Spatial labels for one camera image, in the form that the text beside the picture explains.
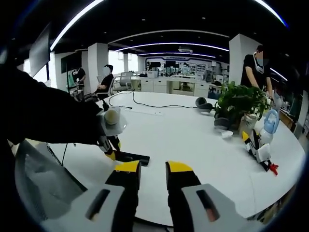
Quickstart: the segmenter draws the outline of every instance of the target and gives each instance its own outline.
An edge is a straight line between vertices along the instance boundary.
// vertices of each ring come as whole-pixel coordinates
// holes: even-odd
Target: black t-shirt
[[[108,76],[106,76],[103,81],[101,82],[102,86],[107,86],[106,89],[97,89],[97,93],[107,93],[108,89],[110,88],[111,84],[112,84],[112,80],[114,79],[113,74],[109,74]]]
[[[72,74],[72,75],[73,75],[74,82],[76,82],[77,79],[81,80],[86,75],[86,73],[85,73],[84,69],[80,68],[78,70],[77,74],[75,74],[75,75]]]
[[[262,89],[266,85],[266,78],[270,77],[270,68],[269,66],[264,67],[264,73],[260,73],[256,70],[255,61],[253,55],[246,55],[245,60],[243,61],[243,70],[241,77],[241,85],[252,87],[252,84],[247,76],[246,67],[252,68],[253,75],[256,79],[257,84],[260,89]]]

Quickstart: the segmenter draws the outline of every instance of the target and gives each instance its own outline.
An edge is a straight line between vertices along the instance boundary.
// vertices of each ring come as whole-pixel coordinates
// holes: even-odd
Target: red object
[[[278,168],[278,167],[279,167],[278,165],[272,163],[272,164],[269,166],[269,169],[270,169],[275,175],[278,175],[278,172],[277,172],[277,168]]]

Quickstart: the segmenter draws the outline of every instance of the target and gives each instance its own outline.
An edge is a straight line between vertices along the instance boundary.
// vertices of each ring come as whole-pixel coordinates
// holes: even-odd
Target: black cable
[[[128,92],[121,92],[121,93],[118,93],[118,94],[112,95],[112,96],[108,99],[108,105],[113,106],[113,105],[111,104],[111,99],[112,99],[113,97],[115,97],[115,96],[119,95],[119,94],[124,94],[124,93],[127,93],[127,94],[128,94]],[[132,109],[132,107],[128,107],[128,106],[119,106],[119,107],[120,107],[120,108]]]
[[[68,147],[68,144],[66,144],[66,148],[64,149],[64,153],[63,153],[63,157],[62,157],[62,163],[61,163],[62,167],[63,167],[63,161],[64,161],[64,156],[66,155],[67,147]]]
[[[188,107],[188,106],[183,106],[183,105],[165,105],[165,106],[152,106],[152,105],[146,105],[144,103],[140,103],[135,101],[134,99],[134,90],[133,90],[133,101],[134,103],[138,104],[138,105],[144,105],[144,106],[149,106],[149,107],[153,107],[153,108],[165,108],[165,107],[183,107],[183,108],[187,108],[187,109],[196,109],[197,107]]]

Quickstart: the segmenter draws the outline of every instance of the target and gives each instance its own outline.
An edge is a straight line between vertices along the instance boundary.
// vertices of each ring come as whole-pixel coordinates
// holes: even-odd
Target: round table
[[[122,108],[128,125],[119,135],[122,150],[150,156],[141,169],[139,206],[136,217],[172,226],[168,207],[165,162],[186,163],[202,184],[217,188],[248,218],[279,200],[296,183],[305,152],[291,131],[280,122],[271,143],[271,160],[279,165],[278,176],[265,172],[245,150],[239,136],[224,140],[214,130],[214,111],[203,115],[197,109],[180,107],[152,108],[133,102],[132,93],[117,94],[111,104]],[[164,93],[135,92],[135,100],[147,105],[195,106],[196,97]],[[262,127],[263,119],[257,123]],[[64,145],[51,145],[61,160]],[[117,162],[107,158],[94,145],[69,144],[64,166],[85,187],[102,184]]]

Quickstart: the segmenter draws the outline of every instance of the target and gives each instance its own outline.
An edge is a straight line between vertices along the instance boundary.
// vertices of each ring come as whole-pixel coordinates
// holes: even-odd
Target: green plant
[[[231,82],[222,86],[222,94],[215,104],[216,116],[225,117],[231,123],[241,119],[244,114],[258,114],[261,119],[265,109],[268,109],[265,93],[256,87],[236,86]]]

